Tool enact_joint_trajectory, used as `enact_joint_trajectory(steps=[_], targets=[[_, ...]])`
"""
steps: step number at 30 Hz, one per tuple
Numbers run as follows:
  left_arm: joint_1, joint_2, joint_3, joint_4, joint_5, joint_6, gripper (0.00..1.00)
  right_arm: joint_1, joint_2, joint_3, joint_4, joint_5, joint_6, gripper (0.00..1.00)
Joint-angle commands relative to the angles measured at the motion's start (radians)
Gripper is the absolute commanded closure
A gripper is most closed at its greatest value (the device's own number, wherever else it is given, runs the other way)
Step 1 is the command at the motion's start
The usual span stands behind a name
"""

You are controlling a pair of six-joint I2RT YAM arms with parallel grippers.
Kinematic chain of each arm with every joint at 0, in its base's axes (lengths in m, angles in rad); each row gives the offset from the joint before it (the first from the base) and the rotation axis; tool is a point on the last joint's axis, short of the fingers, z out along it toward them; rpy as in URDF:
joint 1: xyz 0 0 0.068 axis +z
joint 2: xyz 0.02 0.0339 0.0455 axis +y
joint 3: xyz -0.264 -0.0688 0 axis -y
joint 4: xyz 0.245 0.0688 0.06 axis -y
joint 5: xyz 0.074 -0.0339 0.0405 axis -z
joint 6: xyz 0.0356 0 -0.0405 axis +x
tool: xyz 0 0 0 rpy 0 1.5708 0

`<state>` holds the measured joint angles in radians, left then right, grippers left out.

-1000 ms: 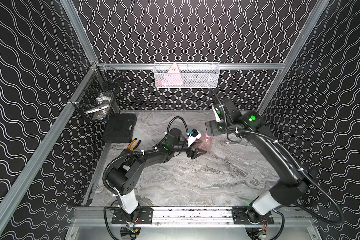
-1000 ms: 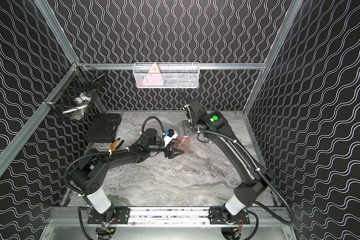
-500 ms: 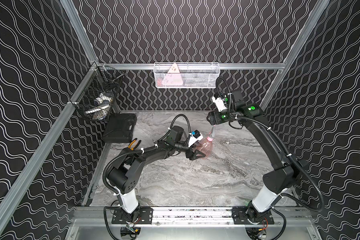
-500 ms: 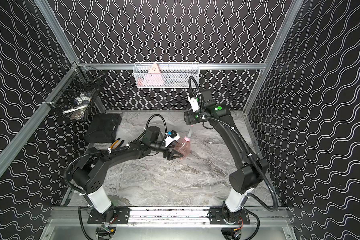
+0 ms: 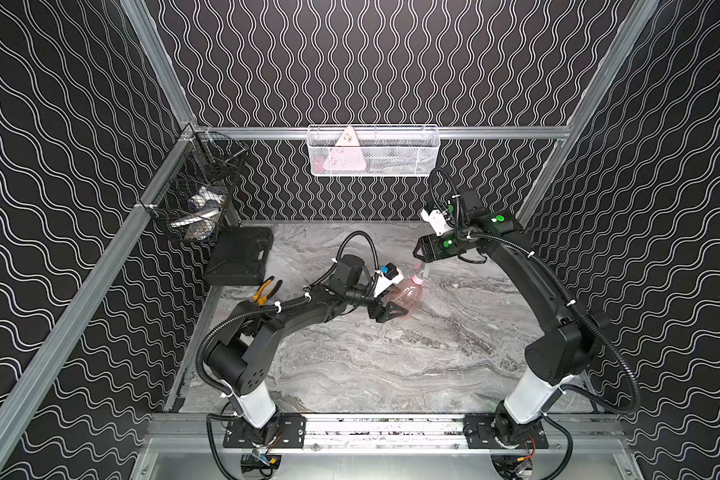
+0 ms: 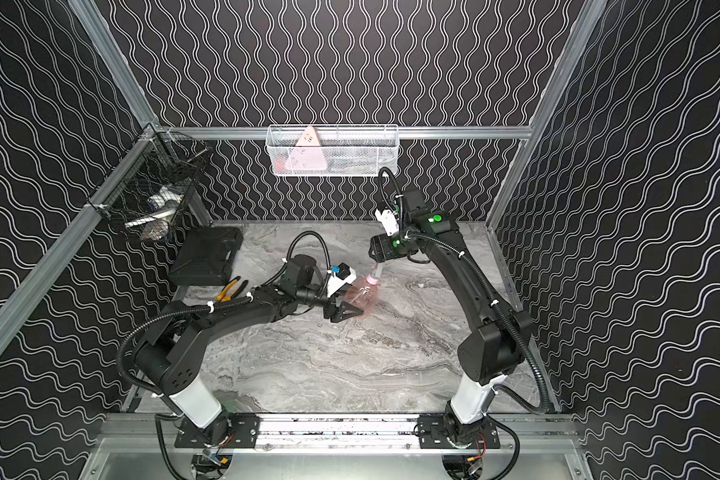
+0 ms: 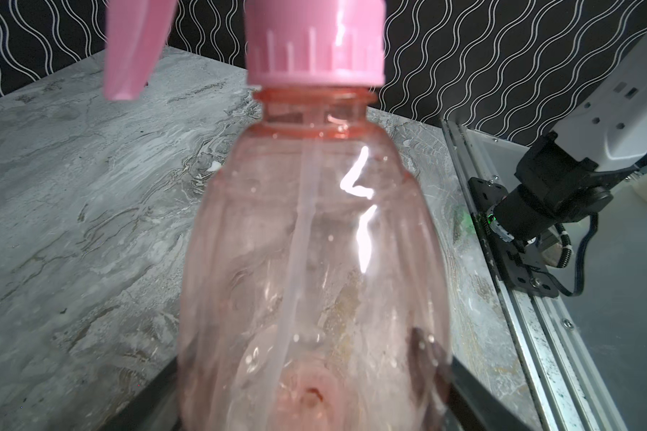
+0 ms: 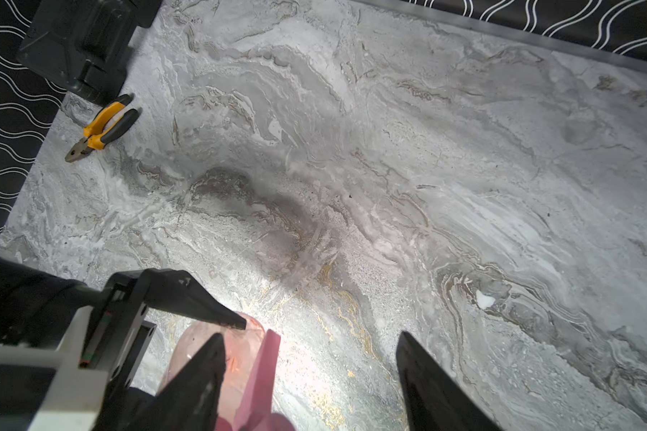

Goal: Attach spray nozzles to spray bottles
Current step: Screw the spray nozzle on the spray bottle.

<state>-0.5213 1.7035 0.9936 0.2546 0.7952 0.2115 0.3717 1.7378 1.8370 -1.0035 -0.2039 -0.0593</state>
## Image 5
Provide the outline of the pink grey spray nozzle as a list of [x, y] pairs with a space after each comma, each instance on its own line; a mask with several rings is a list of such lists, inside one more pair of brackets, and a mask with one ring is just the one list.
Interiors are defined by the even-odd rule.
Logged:
[[430, 265], [427, 263], [418, 263], [414, 267], [414, 272], [411, 277], [411, 281], [416, 285], [423, 285], [428, 279], [430, 275]]

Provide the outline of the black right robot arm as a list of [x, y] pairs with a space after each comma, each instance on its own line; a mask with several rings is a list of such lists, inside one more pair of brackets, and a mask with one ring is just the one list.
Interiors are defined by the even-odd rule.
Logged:
[[518, 429], [547, 410], [561, 387], [592, 362], [601, 340], [577, 321], [553, 276], [538, 264], [528, 236], [508, 212], [474, 216], [465, 225], [448, 220], [438, 209], [420, 217], [433, 229], [421, 237], [414, 257], [432, 263], [475, 249], [496, 263], [530, 306], [543, 335], [525, 348], [527, 370], [512, 393], [497, 407], [498, 422]]

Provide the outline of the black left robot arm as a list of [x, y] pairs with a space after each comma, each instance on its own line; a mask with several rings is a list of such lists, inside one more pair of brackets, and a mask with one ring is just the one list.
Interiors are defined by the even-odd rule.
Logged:
[[204, 383], [231, 401], [235, 413], [250, 426], [261, 429], [275, 416], [265, 379], [275, 354], [286, 337], [309, 326], [324, 324], [360, 307], [370, 319], [384, 323], [407, 310], [387, 301], [387, 291], [404, 280], [393, 263], [368, 272], [356, 255], [336, 259], [327, 278], [305, 288], [294, 299], [261, 306], [245, 301], [225, 321], [203, 338], [195, 357], [197, 374]]

